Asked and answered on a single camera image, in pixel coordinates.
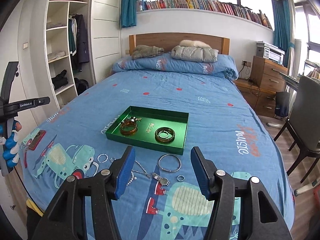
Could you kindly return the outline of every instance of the metal screw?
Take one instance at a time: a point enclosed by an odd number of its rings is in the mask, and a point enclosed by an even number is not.
[[[110,171],[107,169],[101,171],[101,175],[103,175],[103,176],[107,176],[109,174],[110,174]]]
[[[217,170],[217,175],[219,176],[224,176],[226,174],[226,172],[224,170]]]
[[[251,181],[252,181],[253,183],[259,183],[259,182],[260,182],[259,178],[257,178],[257,177],[252,177],[252,178],[251,178]]]
[[[76,178],[75,178],[75,176],[73,176],[73,175],[70,175],[70,176],[68,176],[67,177],[67,181],[68,182],[72,182],[72,181],[74,181]]]

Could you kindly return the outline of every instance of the gray puffer jacket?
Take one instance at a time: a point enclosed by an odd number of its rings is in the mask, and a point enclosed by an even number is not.
[[[175,46],[171,57],[193,62],[214,63],[217,61],[217,49]]]

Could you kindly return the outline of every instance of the printer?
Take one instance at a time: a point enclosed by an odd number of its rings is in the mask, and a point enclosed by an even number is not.
[[[264,41],[257,41],[257,56],[283,65],[284,51]]]

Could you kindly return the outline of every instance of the teal curtain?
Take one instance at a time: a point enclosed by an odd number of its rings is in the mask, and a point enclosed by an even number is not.
[[[289,0],[272,0],[275,32],[273,44],[285,51],[283,65],[288,66],[290,47],[294,48],[291,40],[291,13]]]
[[[121,0],[121,27],[137,26],[136,0]]]

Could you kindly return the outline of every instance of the wooden headboard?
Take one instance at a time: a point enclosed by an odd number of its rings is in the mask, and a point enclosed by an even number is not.
[[[129,36],[130,55],[138,45],[156,46],[169,52],[183,40],[202,41],[217,49],[219,54],[229,54],[230,39],[227,38],[196,33],[145,33]]]

